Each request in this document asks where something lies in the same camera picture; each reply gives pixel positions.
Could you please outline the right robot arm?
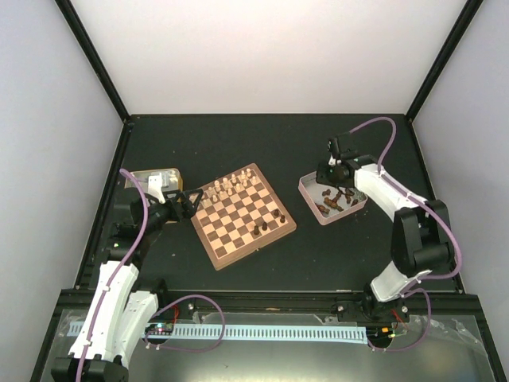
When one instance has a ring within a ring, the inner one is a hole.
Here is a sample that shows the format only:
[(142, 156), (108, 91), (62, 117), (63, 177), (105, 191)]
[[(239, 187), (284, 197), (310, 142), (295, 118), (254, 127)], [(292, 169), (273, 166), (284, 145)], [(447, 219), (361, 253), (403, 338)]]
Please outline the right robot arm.
[(460, 249), (442, 201), (428, 201), (409, 191), (382, 166), (363, 156), (342, 162), (322, 161), (316, 181), (338, 189), (357, 189), (374, 201), (393, 223), (391, 261), (365, 287), (363, 315), (381, 322), (410, 288), (445, 265), (461, 265)]

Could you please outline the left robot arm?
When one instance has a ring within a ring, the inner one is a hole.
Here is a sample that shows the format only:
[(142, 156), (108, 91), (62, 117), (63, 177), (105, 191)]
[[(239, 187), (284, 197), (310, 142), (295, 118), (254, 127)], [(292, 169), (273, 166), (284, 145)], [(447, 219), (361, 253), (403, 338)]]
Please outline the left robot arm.
[(203, 191), (165, 191), (164, 202), (136, 188), (115, 199), (105, 260), (85, 322), (66, 357), (55, 359), (55, 381), (126, 381), (138, 339), (151, 317), (165, 316), (171, 299), (165, 281), (138, 276), (163, 226), (195, 216)]

